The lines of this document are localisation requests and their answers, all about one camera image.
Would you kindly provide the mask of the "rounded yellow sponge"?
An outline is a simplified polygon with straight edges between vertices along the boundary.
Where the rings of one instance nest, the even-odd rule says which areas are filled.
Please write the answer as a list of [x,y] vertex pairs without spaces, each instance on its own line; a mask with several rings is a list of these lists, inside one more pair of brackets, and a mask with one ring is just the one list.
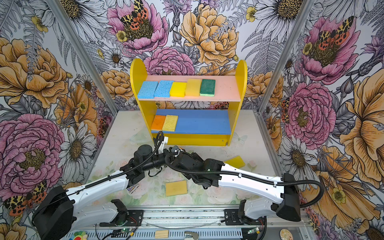
[[197,98],[200,96],[201,79],[188,79],[185,90],[185,96],[189,98]]

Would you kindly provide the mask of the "bright yellow sponge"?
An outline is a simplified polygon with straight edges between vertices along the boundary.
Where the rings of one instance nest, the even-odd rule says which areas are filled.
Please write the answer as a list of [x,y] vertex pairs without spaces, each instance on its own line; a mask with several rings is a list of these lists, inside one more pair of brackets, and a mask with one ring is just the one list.
[[173,82],[170,90],[170,97],[184,98],[187,88],[186,82]]

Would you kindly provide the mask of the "orange sponge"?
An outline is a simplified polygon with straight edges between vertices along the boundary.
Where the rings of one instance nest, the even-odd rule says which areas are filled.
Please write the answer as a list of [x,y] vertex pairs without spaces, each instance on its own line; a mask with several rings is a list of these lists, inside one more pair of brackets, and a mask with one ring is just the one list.
[[151,125],[151,131],[161,131],[166,120],[166,116],[155,115]]

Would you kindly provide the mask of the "large blue sponge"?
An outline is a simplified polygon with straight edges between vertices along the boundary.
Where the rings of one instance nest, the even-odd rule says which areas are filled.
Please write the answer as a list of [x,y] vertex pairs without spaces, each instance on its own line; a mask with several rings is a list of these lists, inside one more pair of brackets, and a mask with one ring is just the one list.
[[158,82],[144,81],[138,93],[139,99],[153,99],[157,89]]

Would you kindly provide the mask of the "dark green sponge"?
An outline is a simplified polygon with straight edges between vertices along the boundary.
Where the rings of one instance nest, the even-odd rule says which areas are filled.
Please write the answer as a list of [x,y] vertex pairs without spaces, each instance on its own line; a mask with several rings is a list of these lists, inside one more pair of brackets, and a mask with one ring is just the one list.
[[200,96],[214,97],[216,81],[211,79],[203,79],[201,82]]

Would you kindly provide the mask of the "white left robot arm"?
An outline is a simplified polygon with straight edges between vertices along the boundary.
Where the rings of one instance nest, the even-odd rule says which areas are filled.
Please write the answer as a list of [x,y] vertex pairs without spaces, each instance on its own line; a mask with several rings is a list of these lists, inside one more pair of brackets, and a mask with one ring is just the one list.
[[42,240],[60,240],[72,230],[93,224],[122,226],[130,222],[129,211],[120,200],[102,206],[93,202],[139,183],[145,172],[165,165],[170,149],[153,150],[142,145],[128,164],[112,174],[79,187],[53,188],[32,216],[32,224]]

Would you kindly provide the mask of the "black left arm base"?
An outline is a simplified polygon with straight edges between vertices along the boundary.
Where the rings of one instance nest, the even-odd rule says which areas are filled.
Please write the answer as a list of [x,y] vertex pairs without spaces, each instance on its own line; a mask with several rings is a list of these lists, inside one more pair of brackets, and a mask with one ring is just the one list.
[[100,223],[100,227],[140,227],[142,225],[143,210],[127,210],[119,212],[109,223]]

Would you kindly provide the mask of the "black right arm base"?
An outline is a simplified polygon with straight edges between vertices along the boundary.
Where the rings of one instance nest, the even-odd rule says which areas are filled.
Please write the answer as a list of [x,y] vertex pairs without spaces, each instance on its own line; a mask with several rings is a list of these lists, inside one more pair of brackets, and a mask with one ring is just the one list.
[[258,219],[251,219],[239,212],[239,209],[224,209],[224,220],[222,221],[226,226],[261,226],[265,224],[263,217]]

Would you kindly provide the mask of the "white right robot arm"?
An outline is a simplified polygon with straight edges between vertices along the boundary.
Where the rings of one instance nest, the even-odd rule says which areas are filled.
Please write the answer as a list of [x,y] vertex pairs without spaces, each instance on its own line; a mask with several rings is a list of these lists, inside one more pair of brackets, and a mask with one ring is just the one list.
[[219,160],[202,160],[196,153],[189,154],[175,147],[165,156],[166,165],[191,178],[204,189],[233,188],[260,198],[243,201],[240,214],[249,219],[276,215],[291,222],[301,221],[299,190],[294,177],[270,177],[243,171]]

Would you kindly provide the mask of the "textured yellow sponge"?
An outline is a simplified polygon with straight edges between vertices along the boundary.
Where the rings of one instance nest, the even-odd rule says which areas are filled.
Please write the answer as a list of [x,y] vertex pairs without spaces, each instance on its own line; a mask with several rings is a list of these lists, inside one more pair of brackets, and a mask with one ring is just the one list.
[[162,131],[174,132],[176,130],[178,118],[179,118],[178,116],[166,115],[166,118],[162,127]]

